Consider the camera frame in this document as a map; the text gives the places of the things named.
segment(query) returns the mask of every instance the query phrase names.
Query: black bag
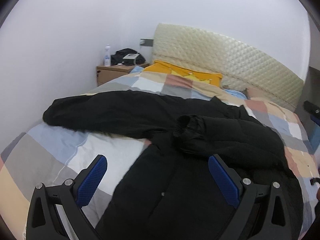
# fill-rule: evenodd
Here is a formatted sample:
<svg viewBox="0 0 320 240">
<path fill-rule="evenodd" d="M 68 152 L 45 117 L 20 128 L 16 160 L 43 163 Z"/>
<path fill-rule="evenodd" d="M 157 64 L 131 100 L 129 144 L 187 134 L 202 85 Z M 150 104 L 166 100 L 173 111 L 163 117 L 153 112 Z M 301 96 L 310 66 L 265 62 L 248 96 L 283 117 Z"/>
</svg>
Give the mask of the black bag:
<svg viewBox="0 0 320 240">
<path fill-rule="evenodd" d="M 137 54 L 137 51 L 134 49 L 121 49 L 116 52 L 116 54 L 111 55 L 111 65 L 117 65 L 118 63 L 122 63 L 123 65 L 126 66 L 132 66 L 133 64 L 133 59 L 123 59 L 124 56 L 128 54 Z M 146 62 L 146 59 L 139 54 L 139 56 L 136 58 L 136 64 L 143 64 Z"/>
</svg>

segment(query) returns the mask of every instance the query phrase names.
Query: silver screw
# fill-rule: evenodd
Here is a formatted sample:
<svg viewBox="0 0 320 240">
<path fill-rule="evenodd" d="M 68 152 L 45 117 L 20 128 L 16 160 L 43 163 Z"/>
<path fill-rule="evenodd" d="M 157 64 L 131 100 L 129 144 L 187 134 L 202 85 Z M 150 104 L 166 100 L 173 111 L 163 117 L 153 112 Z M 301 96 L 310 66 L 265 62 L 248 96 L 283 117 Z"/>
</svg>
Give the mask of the silver screw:
<svg viewBox="0 0 320 240">
<path fill-rule="evenodd" d="M 243 182 L 244 184 L 246 184 L 246 185 L 251 184 L 251 180 L 248 179 L 248 178 L 244 178 L 244 179 L 242 180 L 242 182 Z"/>
<path fill-rule="evenodd" d="M 274 182 L 272 185 L 273 185 L 275 188 L 280 188 L 280 184 L 279 184 L 278 182 Z"/>
<path fill-rule="evenodd" d="M 42 188 L 42 183 L 38 183 L 38 184 L 36 185 L 36 188 L 37 188 L 37 189 L 41 189 L 41 188 Z"/>
<path fill-rule="evenodd" d="M 70 186 L 71 184 L 73 183 L 73 180 L 72 179 L 67 179 L 64 184 L 67 185 L 67 186 Z"/>
</svg>

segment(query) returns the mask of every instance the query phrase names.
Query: yellow pillow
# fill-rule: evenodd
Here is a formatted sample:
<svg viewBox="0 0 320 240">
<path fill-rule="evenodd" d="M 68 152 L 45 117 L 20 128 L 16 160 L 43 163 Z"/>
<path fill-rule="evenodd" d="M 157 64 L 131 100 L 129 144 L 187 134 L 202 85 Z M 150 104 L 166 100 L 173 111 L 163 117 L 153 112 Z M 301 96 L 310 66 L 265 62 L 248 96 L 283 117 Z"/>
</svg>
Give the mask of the yellow pillow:
<svg viewBox="0 0 320 240">
<path fill-rule="evenodd" d="M 222 79 L 222 74 L 220 73 L 205 73 L 194 71 L 161 60 L 155 60 L 153 65 L 146 67 L 143 71 L 160 72 L 165 74 L 176 75 L 198 82 L 214 85 L 217 87 L 220 87 L 220 81 Z"/>
</svg>

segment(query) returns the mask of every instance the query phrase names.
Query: blue textured pad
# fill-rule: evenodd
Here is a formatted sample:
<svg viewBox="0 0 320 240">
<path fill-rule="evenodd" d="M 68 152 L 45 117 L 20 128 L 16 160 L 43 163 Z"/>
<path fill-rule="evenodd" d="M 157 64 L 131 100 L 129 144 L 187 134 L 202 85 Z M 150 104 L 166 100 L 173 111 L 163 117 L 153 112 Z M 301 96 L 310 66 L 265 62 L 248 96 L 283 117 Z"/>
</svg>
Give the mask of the blue textured pad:
<svg viewBox="0 0 320 240">
<path fill-rule="evenodd" d="M 214 156 L 208 161 L 209 171 L 229 205 L 239 205 L 239 190 Z"/>
<path fill-rule="evenodd" d="M 78 188 L 76 204 L 79 208 L 89 204 L 106 171 L 107 159 L 102 156 Z"/>
</svg>

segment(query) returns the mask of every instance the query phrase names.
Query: quilted headboard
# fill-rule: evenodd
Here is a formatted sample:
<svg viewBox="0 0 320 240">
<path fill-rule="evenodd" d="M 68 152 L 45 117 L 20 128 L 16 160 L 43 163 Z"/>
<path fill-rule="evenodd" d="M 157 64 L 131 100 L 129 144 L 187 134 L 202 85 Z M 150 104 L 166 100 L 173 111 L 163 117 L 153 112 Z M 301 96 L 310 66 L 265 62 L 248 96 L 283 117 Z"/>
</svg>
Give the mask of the quilted headboard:
<svg viewBox="0 0 320 240">
<path fill-rule="evenodd" d="M 221 85 L 233 90 L 253 86 L 291 111 L 303 88 L 300 79 L 266 53 L 230 37 L 197 28 L 162 24 L 155 31 L 152 60 L 223 74 Z"/>
</svg>

